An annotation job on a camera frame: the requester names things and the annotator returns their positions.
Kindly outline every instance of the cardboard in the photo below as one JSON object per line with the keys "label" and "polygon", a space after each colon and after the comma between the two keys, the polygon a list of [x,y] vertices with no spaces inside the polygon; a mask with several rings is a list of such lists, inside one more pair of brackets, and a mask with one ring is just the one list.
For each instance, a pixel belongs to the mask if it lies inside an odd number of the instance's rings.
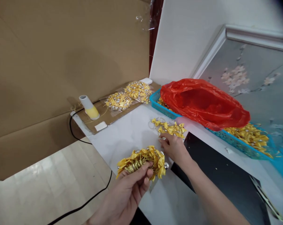
{"label": "cardboard", "polygon": [[[70,114],[67,112],[0,137],[0,180],[77,141],[70,133],[69,120]],[[84,137],[74,121],[72,128],[76,137]]]}
{"label": "cardboard", "polygon": [[65,129],[59,118],[80,95],[95,101],[148,77],[149,32],[136,21],[148,10],[141,0],[0,0],[1,180],[74,141],[41,127]]}
{"label": "cardboard", "polygon": [[[159,88],[161,88],[161,86],[159,84],[156,84],[155,82],[153,82],[151,84],[151,86],[153,87],[154,91],[157,91]],[[91,120],[89,118],[89,116],[85,113],[84,110],[80,111],[77,113],[77,115],[80,117],[80,119],[85,123],[85,125],[90,129],[90,131],[93,134],[96,134],[100,131],[97,131],[95,126],[98,125],[101,122],[105,122],[108,126],[110,124],[112,124],[113,122],[115,122],[116,120],[118,120],[119,118],[121,118],[122,116],[126,115],[127,113],[131,112],[132,110],[134,110],[135,108],[137,108],[138,106],[140,106],[142,103],[136,103],[132,106],[130,106],[128,109],[120,112],[119,114],[117,114],[116,116],[112,116],[110,113],[110,110],[106,110],[107,107],[103,102],[96,102],[94,103],[94,106],[97,108],[99,114],[100,114],[100,118],[98,118],[97,120]]]}

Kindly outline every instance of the left hand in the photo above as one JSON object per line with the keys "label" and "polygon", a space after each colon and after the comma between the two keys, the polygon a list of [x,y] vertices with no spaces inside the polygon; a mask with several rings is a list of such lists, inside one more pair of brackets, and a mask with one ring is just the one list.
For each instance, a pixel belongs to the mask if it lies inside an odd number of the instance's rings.
{"label": "left hand", "polygon": [[148,168],[152,165],[153,162],[146,162],[132,174],[123,170],[115,186],[105,196],[100,208],[86,221],[86,224],[129,224],[143,195],[150,187],[149,178],[153,175],[153,170]]}

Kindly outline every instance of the blue basket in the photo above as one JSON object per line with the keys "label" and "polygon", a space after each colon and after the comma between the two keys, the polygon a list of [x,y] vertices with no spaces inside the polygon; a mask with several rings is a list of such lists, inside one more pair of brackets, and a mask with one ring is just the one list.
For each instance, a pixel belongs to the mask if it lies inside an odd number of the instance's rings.
{"label": "blue basket", "polygon": [[164,106],[157,103],[158,99],[160,98],[160,89],[150,96],[152,107],[158,110],[159,112],[165,114],[166,116],[170,117],[171,119],[176,119],[177,117],[181,117],[181,115],[174,113],[171,110],[168,110]]}
{"label": "blue basket", "polygon": [[[245,155],[249,156],[251,159],[260,159],[260,160],[270,160],[273,161],[270,157],[266,156],[265,154],[261,153],[260,151],[257,151],[255,148],[251,147],[250,145],[247,145],[245,142],[241,141],[240,139],[236,138],[232,134],[228,133],[225,130],[221,131],[212,131],[211,129],[208,129],[211,133],[214,133],[222,140],[226,141],[228,144],[232,145]],[[266,152],[270,153],[272,156],[274,156],[277,153],[275,144],[272,140],[272,137],[267,135],[269,138],[269,141],[267,142],[268,148],[266,149]]]}

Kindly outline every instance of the black cable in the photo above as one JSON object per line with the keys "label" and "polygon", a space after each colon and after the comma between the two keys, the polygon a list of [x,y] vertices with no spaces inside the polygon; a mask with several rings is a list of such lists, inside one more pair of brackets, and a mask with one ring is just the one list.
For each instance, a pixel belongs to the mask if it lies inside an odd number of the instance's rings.
{"label": "black cable", "polygon": [[76,115],[78,112],[80,112],[80,111],[82,111],[82,110],[84,110],[84,108],[83,108],[83,109],[80,109],[80,110],[77,111],[77,112],[75,112],[75,113],[70,117],[70,120],[69,120],[70,132],[72,133],[72,136],[73,136],[74,138],[76,138],[78,141],[81,141],[81,142],[84,142],[84,143],[86,143],[86,144],[91,144],[91,145],[92,145],[92,143],[85,142],[85,141],[82,141],[82,140],[80,140],[79,138],[77,138],[77,137],[74,135],[73,130],[72,130],[72,123],[71,123],[71,122],[72,122],[72,118],[73,118],[74,115]]}
{"label": "black cable", "polygon": [[63,214],[62,216],[58,217],[58,218],[55,219],[54,221],[50,222],[48,225],[53,225],[53,224],[57,223],[58,221],[62,220],[64,217],[67,217],[68,215],[70,215],[70,214],[72,214],[72,213],[74,213],[74,212],[77,212],[77,211],[79,211],[80,209],[82,209],[84,206],[86,206],[86,205],[87,205],[91,200],[93,200],[98,194],[100,194],[102,191],[104,191],[104,190],[106,190],[106,189],[108,188],[108,185],[109,185],[110,180],[111,180],[111,176],[112,176],[112,171],[111,171],[111,173],[110,173],[110,178],[109,178],[109,181],[108,181],[107,186],[106,186],[104,189],[100,190],[98,193],[96,193],[96,194],[95,194],[91,199],[89,199],[84,205],[82,205],[81,207],[79,207],[79,208],[77,208],[77,209],[73,209],[72,211],[69,211],[69,212]]}
{"label": "black cable", "polygon": [[[80,109],[79,111],[75,112],[75,113],[73,114],[73,116],[76,115],[78,112],[82,111],[83,109]],[[70,128],[70,132],[72,133],[72,136],[73,136],[74,138],[76,138],[78,141],[81,141],[81,142],[84,142],[84,143],[87,143],[87,144],[91,144],[91,143],[89,143],[89,142],[85,142],[85,141],[80,140],[79,138],[77,138],[77,137],[74,135],[73,130],[72,130],[72,125],[71,125],[73,116],[72,116],[72,117],[70,118],[70,120],[69,120],[69,128]],[[50,222],[48,225],[53,225],[53,224],[57,223],[58,221],[62,220],[63,218],[69,216],[70,214],[73,214],[73,213],[75,213],[75,212],[81,210],[81,209],[82,209],[84,206],[86,206],[91,200],[93,200],[98,194],[100,194],[102,191],[104,191],[104,190],[106,190],[106,189],[108,188],[108,185],[110,184],[111,176],[112,176],[112,171],[111,171],[111,173],[110,173],[110,178],[109,178],[109,181],[108,181],[107,186],[106,186],[104,189],[100,190],[98,193],[96,193],[96,194],[95,194],[91,199],[89,199],[84,205],[82,205],[81,207],[79,207],[79,208],[77,208],[77,209],[73,209],[72,211],[69,211],[69,212],[63,214],[62,216],[58,217],[58,218],[55,219],[54,221]]]}

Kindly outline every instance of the bundle of yellow bows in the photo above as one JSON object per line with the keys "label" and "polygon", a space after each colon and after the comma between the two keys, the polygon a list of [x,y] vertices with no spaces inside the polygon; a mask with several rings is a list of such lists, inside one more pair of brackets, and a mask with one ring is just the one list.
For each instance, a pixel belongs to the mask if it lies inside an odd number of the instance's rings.
{"label": "bundle of yellow bows", "polygon": [[159,105],[162,105],[163,107],[165,107],[165,108],[167,108],[168,110],[170,110],[170,111],[173,112],[173,110],[170,109],[170,107],[162,100],[161,97],[158,99],[157,103],[158,103]]}
{"label": "bundle of yellow bows", "polygon": [[132,99],[129,98],[129,96],[127,96],[124,93],[117,92],[117,93],[111,94],[107,98],[107,101],[105,102],[105,104],[110,109],[122,111],[122,110],[130,107],[132,102],[133,101],[132,101]]}
{"label": "bundle of yellow bows", "polygon": [[141,81],[134,81],[124,88],[125,93],[131,98],[138,100],[141,103],[148,104],[149,97],[152,94],[150,86]]}
{"label": "bundle of yellow bows", "polygon": [[184,123],[177,125],[177,123],[175,122],[174,125],[170,126],[170,124],[168,124],[167,122],[160,122],[160,120],[156,120],[156,118],[152,119],[152,123],[154,123],[156,127],[161,125],[158,129],[158,132],[160,133],[169,133],[171,135],[184,139],[183,134],[184,132],[186,132]]}
{"label": "bundle of yellow bows", "polygon": [[228,127],[224,128],[224,130],[268,157],[273,158],[270,153],[266,152],[265,146],[267,146],[269,138],[262,134],[265,131],[257,129],[253,124],[249,123],[242,128]]}
{"label": "bundle of yellow bows", "polygon": [[162,178],[162,175],[166,175],[166,169],[169,165],[164,162],[164,154],[163,152],[158,151],[153,145],[150,145],[148,148],[141,150],[133,150],[131,156],[129,158],[124,158],[118,162],[118,171],[117,176],[125,169],[129,173],[133,173],[137,171],[146,161],[153,162],[153,176],[150,180],[155,180],[155,176],[157,175],[159,179]]}

